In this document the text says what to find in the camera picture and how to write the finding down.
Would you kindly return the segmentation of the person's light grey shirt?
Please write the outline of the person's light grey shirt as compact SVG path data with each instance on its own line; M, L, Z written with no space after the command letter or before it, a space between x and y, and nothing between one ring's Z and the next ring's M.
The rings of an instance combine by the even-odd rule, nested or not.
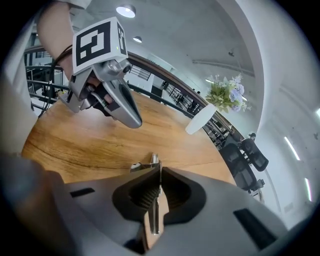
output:
M85 10L90 5L92 0L55 0L62 3L67 3L71 8Z

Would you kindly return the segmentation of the black office chair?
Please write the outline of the black office chair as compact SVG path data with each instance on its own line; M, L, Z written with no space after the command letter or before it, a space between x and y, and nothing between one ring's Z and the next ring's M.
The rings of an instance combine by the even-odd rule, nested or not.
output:
M228 144L219 150L236 185L244 191L249 191L257 184L257 179L247 160L235 144Z
M246 154L249 163L252 164L258 172L263 172L267 168L269 160L262 154L252 139L244 139L241 142L241 149Z

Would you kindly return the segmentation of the pale blue flower bouquet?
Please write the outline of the pale blue flower bouquet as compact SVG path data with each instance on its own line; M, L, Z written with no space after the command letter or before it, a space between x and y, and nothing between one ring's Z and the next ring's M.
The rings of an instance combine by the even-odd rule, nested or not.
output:
M245 88L242 85L242 74L227 79L223 79L217 74L210 76L206 81L210 84L210 89L205 96L205 100L214 105L219 111L228 113L251 111L252 106L247 104L244 92Z

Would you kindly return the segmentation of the person's left forearm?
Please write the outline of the person's left forearm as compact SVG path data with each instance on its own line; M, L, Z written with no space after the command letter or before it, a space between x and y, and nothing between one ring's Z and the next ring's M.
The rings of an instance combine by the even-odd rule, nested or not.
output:
M39 41L54 60L73 43L72 5L69 0L52 1L41 11L36 23Z

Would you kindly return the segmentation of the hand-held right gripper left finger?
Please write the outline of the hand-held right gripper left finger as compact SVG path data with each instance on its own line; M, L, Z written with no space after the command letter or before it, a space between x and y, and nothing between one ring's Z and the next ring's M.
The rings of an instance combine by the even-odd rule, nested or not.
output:
M156 197L159 167L65 184L84 216L113 242L145 252L144 215Z

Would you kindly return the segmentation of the white vase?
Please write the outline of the white vase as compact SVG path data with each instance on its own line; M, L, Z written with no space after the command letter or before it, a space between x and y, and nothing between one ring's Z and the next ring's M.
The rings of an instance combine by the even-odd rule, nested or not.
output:
M200 110L193 119L186 126L185 131L192 135L198 130L200 130L203 126L205 126L208 121L213 117L217 110L217 107L212 103L205 106L202 110Z

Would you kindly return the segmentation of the person's left hand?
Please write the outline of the person's left hand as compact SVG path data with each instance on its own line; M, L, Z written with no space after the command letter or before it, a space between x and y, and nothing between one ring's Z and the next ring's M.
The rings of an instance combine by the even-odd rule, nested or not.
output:
M98 86L101 84L101 82L100 82L94 75L90 75L90 76L88 77L88 79L87 79L87 82L88 82L89 84L95 86L95 87L98 87ZM109 104L111 104L111 103L113 102L112 97L110 97L110 95L109 95L107 92L104 93L104 99L105 99Z

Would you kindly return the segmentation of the white strip light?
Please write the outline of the white strip light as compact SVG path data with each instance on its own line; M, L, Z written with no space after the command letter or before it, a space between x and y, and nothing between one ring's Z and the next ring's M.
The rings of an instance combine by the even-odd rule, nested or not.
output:
M309 200L310 202L312 202L313 199L312 199L312 191L311 191L310 181L309 181L308 178L305 178L305 179L304 179L304 182L305 182L305 186L306 186L306 190L307 190L308 200Z
M300 157L297 153L297 151L295 150L295 148L293 147L292 143L290 142L290 140L285 136L284 137L285 142L287 143L288 147L290 148L290 150L292 151L294 157L296 158L297 161L300 161Z

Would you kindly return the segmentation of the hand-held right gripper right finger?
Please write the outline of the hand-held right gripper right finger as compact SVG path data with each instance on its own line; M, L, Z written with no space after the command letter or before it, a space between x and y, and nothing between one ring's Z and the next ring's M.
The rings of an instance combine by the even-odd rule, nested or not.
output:
M174 172L200 184L206 202L189 222L164 228L154 256L254 256L261 249L246 227L262 224L273 241L288 233L275 213L239 187L185 170Z

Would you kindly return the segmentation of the brown wooden handrail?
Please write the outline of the brown wooden handrail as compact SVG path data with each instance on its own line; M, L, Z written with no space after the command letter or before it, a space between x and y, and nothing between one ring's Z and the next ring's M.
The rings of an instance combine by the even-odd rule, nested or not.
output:
M199 104L200 108L204 108L207 105L207 103L205 103L205 100L202 99L199 95L197 96L197 93L192 91L192 89L186 83L184 83L181 79L176 77L171 72L165 70L160 65L130 51L128 52L128 60L132 65L142 68L143 70L150 72L151 74L154 74L155 76L179 89L182 93L195 100L195 102ZM237 134L237 139L243 140L245 138L235 127L229 128L227 119L224 118L220 113L216 112L211 119L218 121L230 134Z

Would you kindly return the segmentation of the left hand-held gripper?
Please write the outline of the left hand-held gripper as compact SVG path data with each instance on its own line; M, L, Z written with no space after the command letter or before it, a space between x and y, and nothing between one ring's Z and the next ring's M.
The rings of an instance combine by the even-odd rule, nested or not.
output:
M123 80L130 71L125 32L116 17L99 21L73 36L73 75L69 92L59 99L73 112L99 107L131 129L139 128L143 121L132 91ZM87 82L95 76L101 84L95 87ZM112 98L108 103L107 94Z

